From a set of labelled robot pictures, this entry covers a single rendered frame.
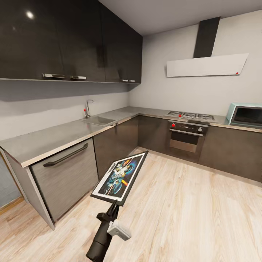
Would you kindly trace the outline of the poster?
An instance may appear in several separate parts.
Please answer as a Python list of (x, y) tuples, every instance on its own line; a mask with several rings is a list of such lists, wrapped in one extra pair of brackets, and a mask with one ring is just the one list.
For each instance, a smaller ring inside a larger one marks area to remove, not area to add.
[(98, 182), (91, 197), (123, 207), (148, 151), (115, 160)]

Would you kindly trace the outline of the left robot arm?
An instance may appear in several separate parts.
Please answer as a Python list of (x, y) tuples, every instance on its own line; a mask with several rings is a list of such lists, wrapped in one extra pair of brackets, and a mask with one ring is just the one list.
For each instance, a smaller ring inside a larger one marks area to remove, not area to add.
[(96, 216), (102, 223), (86, 254), (86, 257), (92, 260), (92, 262), (104, 261), (113, 236), (118, 235), (124, 241), (132, 238), (131, 229), (117, 219), (120, 206), (116, 204), (117, 200), (113, 202), (106, 213), (98, 213)]

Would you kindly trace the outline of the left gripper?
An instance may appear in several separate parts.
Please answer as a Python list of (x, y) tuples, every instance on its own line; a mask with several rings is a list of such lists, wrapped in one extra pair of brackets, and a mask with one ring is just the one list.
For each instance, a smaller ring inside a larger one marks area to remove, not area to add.
[(106, 213), (98, 213), (96, 218), (99, 219), (102, 223), (95, 235), (94, 241), (100, 243), (103, 245), (105, 248), (109, 248), (112, 236), (107, 233), (108, 228), (109, 228), (109, 223), (118, 217), (118, 211), (120, 206), (116, 205), (117, 200), (113, 202), (113, 204), (110, 206), (108, 211)]

